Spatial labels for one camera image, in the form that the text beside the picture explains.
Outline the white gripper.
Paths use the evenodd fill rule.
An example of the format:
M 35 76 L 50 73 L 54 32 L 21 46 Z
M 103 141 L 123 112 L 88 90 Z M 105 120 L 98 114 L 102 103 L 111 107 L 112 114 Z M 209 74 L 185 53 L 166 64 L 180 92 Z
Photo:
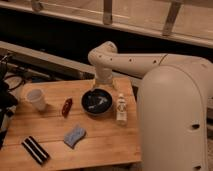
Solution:
M 117 86 L 115 82 L 112 82 L 113 75 L 112 75 L 112 70 L 109 68 L 104 68 L 104 67 L 96 67 L 96 75 L 95 79 L 93 82 L 92 89 L 96 89 L 99 87 L 100 84 L 109 84 L 109 87 L 117 90 Z

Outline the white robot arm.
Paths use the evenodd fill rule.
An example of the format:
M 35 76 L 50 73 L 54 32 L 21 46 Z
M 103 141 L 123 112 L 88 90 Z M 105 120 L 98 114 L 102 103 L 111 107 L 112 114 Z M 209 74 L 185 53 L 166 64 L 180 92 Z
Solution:
M 141 79 L 137 112 L 143 171 L 208 171 L 212 62 L 168 53 L 122 54 L 110 41 L 92 49 L 88 60 L 98 84 L 110 84 L 113 70 Z

